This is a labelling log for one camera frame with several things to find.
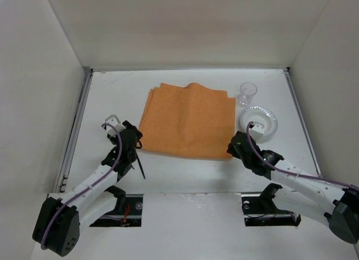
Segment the white wall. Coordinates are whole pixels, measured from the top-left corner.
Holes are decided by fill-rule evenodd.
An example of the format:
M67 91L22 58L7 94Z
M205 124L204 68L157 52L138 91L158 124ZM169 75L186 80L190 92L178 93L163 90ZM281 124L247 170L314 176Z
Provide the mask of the white wall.
M0 252L30 259L83 70L47 0L0 0Z
M90 67L290 66L328 0L50 0Z
M290 74L321 171L359 185L359 0L330 0Z

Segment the orange towel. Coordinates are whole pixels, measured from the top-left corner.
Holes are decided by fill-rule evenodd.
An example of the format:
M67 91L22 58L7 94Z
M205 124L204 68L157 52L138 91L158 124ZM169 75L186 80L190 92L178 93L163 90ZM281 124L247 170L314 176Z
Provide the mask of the orange towel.
M191 83L152 89L139 130L143 149L174 156L230 159L236 100L227 92Z

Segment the glass cup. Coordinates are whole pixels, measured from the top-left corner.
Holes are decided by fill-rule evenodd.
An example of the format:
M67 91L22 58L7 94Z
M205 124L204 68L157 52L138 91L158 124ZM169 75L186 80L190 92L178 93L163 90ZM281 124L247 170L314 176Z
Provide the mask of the glass cup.
M242 83L240 93L237 95L237 102L239 105L248 105L255 94L257 93L257 87L251 82Z

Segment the paper plate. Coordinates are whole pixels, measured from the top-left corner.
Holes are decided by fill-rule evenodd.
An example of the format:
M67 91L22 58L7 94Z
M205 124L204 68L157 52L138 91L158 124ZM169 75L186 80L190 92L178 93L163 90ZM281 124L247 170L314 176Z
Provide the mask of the paper plate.
M261 141L269 139L278 129L278 120L269 109L260 106L251 106L246 108L240 116L241 126L246 132L247 125L250 121L258 122L264 125L264 134Z

